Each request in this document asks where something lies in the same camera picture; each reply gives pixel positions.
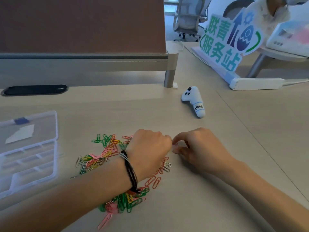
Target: blue gear icon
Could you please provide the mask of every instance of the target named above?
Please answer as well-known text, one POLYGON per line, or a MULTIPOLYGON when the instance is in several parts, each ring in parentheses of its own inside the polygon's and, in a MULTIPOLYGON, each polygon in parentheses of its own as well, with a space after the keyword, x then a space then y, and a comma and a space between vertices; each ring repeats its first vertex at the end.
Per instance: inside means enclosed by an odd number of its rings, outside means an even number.
POLYGON ((244 23, 245 25, 250 24, 250 23, 253 21, 253 16, 254 16, 253 12, 252 12, 252 11, 249 12, 249 13, 246 15, 245 20, 243 21, 243 23, 244 23))

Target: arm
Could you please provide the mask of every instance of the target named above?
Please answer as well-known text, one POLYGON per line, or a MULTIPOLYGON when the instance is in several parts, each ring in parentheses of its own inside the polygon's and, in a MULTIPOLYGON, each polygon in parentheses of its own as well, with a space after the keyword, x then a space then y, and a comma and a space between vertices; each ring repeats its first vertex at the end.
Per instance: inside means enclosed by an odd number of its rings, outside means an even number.
POLYGON ((176 146, 180 154, 200 171, 217 176, 234 187, 276 231, 309 231, 309 211, 272 186, 245 163, 234 159, 207 129, 178 134, 173 144, 184 140, 187 147, 176 146))
MULTIPOLYGON (((126 149, 138 181, 151 177, 171 148, 171 137, 138 130, 126 149)), ((131 186, 121 157, 7 209, 1 231, 61 231, 131 186)))

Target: person in white shirt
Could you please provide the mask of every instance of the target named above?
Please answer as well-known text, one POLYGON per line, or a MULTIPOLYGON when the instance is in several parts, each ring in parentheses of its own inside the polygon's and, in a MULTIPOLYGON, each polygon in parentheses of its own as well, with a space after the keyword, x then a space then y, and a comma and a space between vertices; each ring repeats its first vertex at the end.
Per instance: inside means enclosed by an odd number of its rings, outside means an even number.
POLYGON ((264 41, 270 37, 278 23, 290 20, 289 5, 302 5, 308 0, 257 0, 246 8, 254 12, 254 25, 264 33, 264 41))

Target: white controller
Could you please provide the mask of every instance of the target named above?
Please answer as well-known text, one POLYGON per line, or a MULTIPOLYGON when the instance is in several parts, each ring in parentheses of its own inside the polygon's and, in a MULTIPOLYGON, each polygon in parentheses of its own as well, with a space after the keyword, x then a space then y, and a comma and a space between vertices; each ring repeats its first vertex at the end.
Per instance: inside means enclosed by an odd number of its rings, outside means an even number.
POLYGON ((201 94, 196 86, 189 87, 181 96, 182 101, 189 101, 194 108, 196 115, 199 118, 205 116, 205 108, 201 94))

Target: person's left hand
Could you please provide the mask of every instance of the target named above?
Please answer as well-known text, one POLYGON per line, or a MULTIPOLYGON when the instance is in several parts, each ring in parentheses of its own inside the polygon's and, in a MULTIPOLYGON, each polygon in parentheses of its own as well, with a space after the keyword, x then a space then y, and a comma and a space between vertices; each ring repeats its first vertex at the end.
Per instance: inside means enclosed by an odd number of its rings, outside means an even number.
POLYGON ((170 136, 151 130, 137 130, 126 153, 139 182, 151 177, 160 168, 171 147, 170 136))

